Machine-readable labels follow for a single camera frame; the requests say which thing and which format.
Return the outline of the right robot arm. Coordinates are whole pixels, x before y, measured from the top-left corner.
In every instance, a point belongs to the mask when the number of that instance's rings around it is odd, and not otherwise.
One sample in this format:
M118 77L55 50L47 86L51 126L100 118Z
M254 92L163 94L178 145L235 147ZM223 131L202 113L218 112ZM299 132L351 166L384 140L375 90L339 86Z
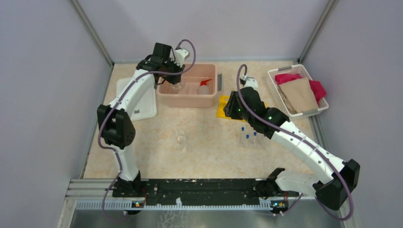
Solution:
M328 152L301 132L282 111L267 107L252 87L232 91L224 107L226 117L244 120L254 131L282 145L299 158L313 173L277 169L268 182L274 196L294 191L315 197L323 206L338 210L345 201L354 206L352 191L358 184L360 165Z

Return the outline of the pink plastic bin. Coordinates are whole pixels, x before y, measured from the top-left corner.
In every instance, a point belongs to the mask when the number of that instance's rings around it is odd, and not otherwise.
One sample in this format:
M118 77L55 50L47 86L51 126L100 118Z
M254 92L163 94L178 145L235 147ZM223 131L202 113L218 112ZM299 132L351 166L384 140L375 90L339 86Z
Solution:
M202 80L212 79L209 82L211 95L197 95L197 89ZM174 94L172 85L164 83L158 86L156 93L164 105L181 108L210 108L214 105L219 90L218 67L213 63L196 63L182 74L183 89Z

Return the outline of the white wash bottle red cap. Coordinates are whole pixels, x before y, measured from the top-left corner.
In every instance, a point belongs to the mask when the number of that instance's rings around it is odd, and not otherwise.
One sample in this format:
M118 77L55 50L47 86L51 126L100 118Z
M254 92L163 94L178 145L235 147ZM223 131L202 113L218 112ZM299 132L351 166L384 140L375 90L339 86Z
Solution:
M202 80L200 82L200 85L197 89L197 95L211 95L212 90L210 89L209 82L212 81L212 79L206 79Z

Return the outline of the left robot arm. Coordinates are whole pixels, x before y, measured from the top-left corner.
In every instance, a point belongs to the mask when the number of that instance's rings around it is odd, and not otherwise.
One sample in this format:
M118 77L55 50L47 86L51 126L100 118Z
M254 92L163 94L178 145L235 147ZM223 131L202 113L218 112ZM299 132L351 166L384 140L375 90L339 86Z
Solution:
M184 62L190 55L195 55L195 52L180 45L173 48L156 43L153 53L137 64L134 75L123 91L108 105L101 104L97 108L98 145L114 152L118 166L118 175L111 186L113 197L146 195L140 171L134 161L132 144L136 131L131 115L145 93L155 89L159 82L171 85L181 82L181 75L188 71Z

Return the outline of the white bin lid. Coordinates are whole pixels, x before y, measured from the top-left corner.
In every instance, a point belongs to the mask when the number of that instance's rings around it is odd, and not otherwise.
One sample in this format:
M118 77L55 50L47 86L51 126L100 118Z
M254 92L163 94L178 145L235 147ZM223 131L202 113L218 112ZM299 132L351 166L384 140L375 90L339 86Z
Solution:
M116 83L116 95L119 95L125 88L125 86L131 80L130 77L118 79ZM155 89L150 88L141 98L137 106L131 115L132 121L139 121L143 119L149 119L157 114L157 102Z

